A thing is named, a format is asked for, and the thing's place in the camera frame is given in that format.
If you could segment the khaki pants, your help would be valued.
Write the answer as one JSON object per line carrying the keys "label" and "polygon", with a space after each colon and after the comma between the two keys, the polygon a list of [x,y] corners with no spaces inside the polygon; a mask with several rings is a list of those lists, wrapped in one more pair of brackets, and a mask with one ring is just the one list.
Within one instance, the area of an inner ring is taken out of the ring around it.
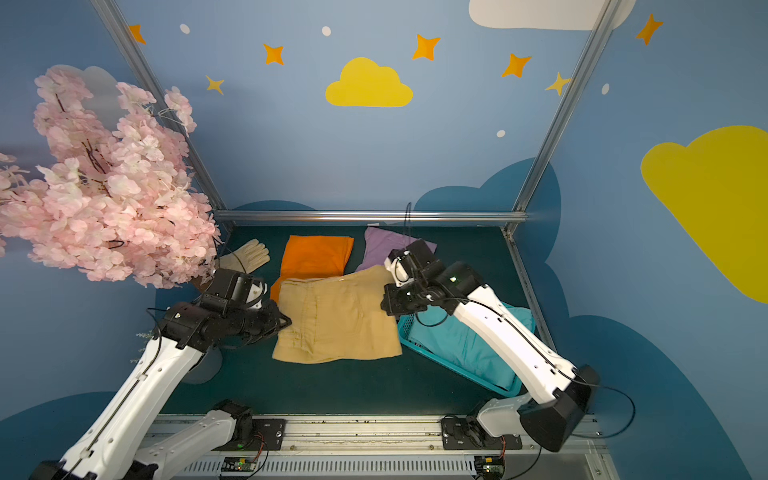
{"label": "khaki pants", "polygon": [[272,358],[286,363],[378,360],[402,354],[396,320],[381,308],[392,276],[382,266],[324,279],[288,279],[280,311],[292,324],[278,335]]}

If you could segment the purple pants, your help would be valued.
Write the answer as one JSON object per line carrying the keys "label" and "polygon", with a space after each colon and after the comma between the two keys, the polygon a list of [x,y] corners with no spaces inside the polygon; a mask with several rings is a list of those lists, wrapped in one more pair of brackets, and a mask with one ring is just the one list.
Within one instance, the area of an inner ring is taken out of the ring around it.
{"label": "purple pants", "polygon": [[377,227],[368,227],[364,232],[364,240],[363,260],[355,272],[383,267],[393,250],[402,250],[416,242],[417,238]]}

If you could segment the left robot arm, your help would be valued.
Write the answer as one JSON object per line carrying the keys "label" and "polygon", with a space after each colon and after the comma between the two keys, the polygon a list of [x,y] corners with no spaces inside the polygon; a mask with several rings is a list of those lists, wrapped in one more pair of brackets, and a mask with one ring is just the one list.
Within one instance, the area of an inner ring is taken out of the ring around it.
{"label": "left robot arm", "polygon": [[184,377],[220,341],[250,345],[292,323],[267,284],[249,274],[219,269],[192,303],[168,308],[145,352],[86,433],[56,461],[43,461],[33,479],[170,479],[201,456],[227,446],[263,451],[250,408],[222,401],[201,420],[166,440],[140,446]]}

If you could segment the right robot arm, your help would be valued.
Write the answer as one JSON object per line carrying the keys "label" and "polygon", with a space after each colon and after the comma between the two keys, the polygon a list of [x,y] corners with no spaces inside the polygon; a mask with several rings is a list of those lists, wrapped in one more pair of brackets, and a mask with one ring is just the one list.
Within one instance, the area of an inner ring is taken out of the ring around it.
{"label": "right robot arm", "polygon": [[442,308],[479,335],[527,389],[519,399],[490,401],[476,415],[493,437],[525,432],[557,453],[591,407],[600,376],[589,365],[574,366],[528,330],[468,264],[449,266],[417,240],[392,251],[384,266],[393,277],[382,309],[390,316]]}

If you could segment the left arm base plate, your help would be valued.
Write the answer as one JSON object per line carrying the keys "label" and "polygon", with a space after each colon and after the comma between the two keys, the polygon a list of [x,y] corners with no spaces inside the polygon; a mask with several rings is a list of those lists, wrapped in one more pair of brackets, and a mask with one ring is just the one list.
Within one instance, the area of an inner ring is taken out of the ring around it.
{"label": "left arm base plate", "polygon": [[283,418],[253,417],[245,427],[237,426],[233,438],[215,448],[215,451],[279,451],[285,438],[286,425],[287,420]]}

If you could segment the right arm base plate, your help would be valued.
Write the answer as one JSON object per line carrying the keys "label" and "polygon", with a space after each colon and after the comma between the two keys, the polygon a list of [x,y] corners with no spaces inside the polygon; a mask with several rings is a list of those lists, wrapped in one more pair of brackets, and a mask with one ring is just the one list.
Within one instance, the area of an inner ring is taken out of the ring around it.
{"label": "right arm base plate", "polygon": [[516,435],[493,437],[473,418],[447,415],[440,419],[442,445],[445,450],[499,451],[521,450],[522,439]]}

